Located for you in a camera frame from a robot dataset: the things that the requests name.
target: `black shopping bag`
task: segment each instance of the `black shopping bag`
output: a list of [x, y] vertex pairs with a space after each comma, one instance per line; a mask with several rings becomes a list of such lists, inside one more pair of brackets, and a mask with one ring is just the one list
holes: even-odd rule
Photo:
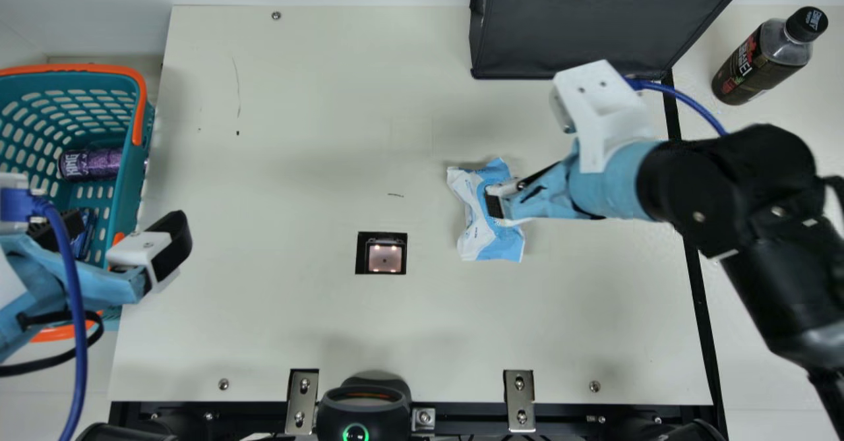
[[608, 59], [660, 78], [731, 0], [471, 0], [475, 78], [551, 78]]

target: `teal plastic basket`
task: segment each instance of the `teal plastic basket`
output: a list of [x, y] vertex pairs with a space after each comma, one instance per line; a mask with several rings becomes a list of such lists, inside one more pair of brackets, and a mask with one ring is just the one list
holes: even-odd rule
[[[138, 223], [154, 110], [141, 75], [109, 65], [36, 65], [0, 71], [0, 173], [21, 173], [58, 210], [91, 208], [96, 230], [82, 261], [106, 267], [106, 250]], [[61, 178], [64, 150], [123, 147], [117, 179]]]

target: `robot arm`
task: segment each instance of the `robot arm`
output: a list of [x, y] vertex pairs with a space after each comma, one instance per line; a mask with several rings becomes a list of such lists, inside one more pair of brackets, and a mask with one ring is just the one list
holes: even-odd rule
[[[184, 212], [171, 212], [142, 233], [120, 240], [105, 254], [111, 270], [76, 263], [87, 311], [135, 304], [174, 279], [190, 255], [193, 241]], [[21, 324], [65, 309], [65, 271], [61, 257], [24, 233], [0, 235], [0, 363], [34, 337], [41, 326]]]
[[[844, 242], [823, 215], [826, 185], [840, 177], [818, 177], [806, 144], [772, 125], [658, 142], [631, 105], [641, 100], [608, 68], [555, 77], [562, 127], [576, 125], [579, 144], [540, 173], [488, 188], [489, 213], [510, 223], [669, 222], [706, 258], [720, 258], [769, 349], [808, 371], [844, 438]], [[622, 113], [629, 106], [636, 112]], [[624, 129], [615, 117], [635, 121]]]

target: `green light ring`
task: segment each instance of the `green light ring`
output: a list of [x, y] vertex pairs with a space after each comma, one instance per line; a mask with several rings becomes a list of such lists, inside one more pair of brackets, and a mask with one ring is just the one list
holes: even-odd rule
[[367, 429], [366, 426], [362, 425], [361, 423], [352, 423], [349, 426], [347, 426], [346, 429], [343, 429], [343, 440], [342, 441], [347, 441], [349, 439], [347, 437], [347, 436], [349, 436], [349, 429], [355, 428], [355, 426], [358, 426], [358, 428], [364, 430], [364, 441], [369, 441], [369, 430]]

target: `purple can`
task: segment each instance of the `purple can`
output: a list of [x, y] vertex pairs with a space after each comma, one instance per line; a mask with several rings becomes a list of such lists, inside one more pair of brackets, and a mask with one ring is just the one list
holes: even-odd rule
[[71, 182], [115, 179], [123, 157], [121, 148], [67, 150], [58, 158], [61, 176]]

